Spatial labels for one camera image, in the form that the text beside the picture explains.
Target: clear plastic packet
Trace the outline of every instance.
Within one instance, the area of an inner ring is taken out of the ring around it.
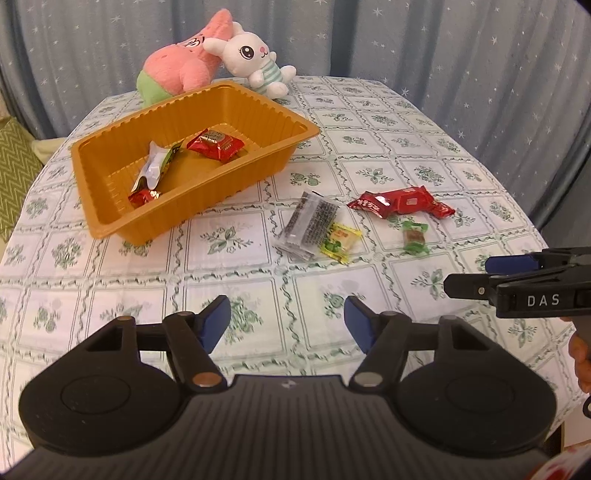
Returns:
[[[310,261],[320,252],[339,206],[339,202],[316,192],[304,192],[275,246]]]

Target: human hand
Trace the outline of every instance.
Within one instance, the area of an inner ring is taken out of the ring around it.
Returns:
[[[585,393],[591,393],[591,361],[588,360],[589,345],[575,332],[569,340],[569,355],[574,358],[574,374],[579,379],[579,387]]]

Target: bunny ear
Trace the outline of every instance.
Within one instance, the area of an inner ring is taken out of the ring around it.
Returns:
[[[234,36],[244,33],[242,25],[240,25],[238,22],[232,22],[232,28],[234,30]]]
[[[206,38],[203,41],[203,49],[216,57],[221,57],[227,43],[227,41],[219,38]]]

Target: plush toy face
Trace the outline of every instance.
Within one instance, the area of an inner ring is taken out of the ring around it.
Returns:
[[[234,37],[228,41],[207,38],[204,48],[220,57],[235,77],[248,77],[271,60],[267,44],[258,35],[245,32],[237,22],[234,22]]]

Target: yellow candy wrapper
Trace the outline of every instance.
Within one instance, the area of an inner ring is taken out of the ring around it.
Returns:
[[[338,260],[339,263],[349,263],[349,253],[354,244],[363,236],[355,228],[333,223],[328,236],[320,246],[320,251],[327,257]]]

